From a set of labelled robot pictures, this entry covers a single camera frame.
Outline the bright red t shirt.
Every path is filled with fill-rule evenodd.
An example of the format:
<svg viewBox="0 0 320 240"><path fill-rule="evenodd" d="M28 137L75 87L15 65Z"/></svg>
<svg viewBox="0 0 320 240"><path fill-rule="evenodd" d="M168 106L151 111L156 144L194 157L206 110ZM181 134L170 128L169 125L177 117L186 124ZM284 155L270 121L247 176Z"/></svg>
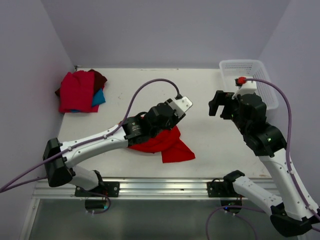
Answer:
<svg viewBox="0 0 320 240"><path fill-rule="evenodd" d="M165 129L161 125L151 125L144 116L127 118L123 129L128 140L128 148L148 154L161 153L162 162L179 163L194 160L195 153L180 139L177 126Z"/></svg>

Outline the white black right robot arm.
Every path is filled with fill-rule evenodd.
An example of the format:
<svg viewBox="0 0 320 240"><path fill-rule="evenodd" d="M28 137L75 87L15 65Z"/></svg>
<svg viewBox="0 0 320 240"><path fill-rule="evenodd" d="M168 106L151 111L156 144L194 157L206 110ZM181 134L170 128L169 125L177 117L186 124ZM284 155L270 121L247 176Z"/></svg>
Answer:
<svg viewBox="0 0 320 240"><path fill-rule="evenodd" d="M209 115L231 120L246 145L263 163L280 195L274 195L235 170L223 177L222 189L227 196L246 197L270 218L273 227L284 237L300 236L319 223L320 208L310 197L286 156L287 142L281 131L267 122L267 106L255 93L233 97L232 92L218 90L209 105Z"/></svg>

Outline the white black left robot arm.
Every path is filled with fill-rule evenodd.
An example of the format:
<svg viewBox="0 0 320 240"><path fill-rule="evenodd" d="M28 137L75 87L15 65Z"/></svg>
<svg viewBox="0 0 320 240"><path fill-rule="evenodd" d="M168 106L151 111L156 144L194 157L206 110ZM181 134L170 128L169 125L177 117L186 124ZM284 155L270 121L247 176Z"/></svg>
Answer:
<svg viewBox="0 0 320 240"><path fill-rule="evenodd" d="M81 162L109 151L146 143L164 130L175 127L192 106L186 96L168 99L101 133L65 142L50 139L43 154L48 185L55 188L72 184L92 196L101 195L104 184L100 173L80 167Z"/></svg>

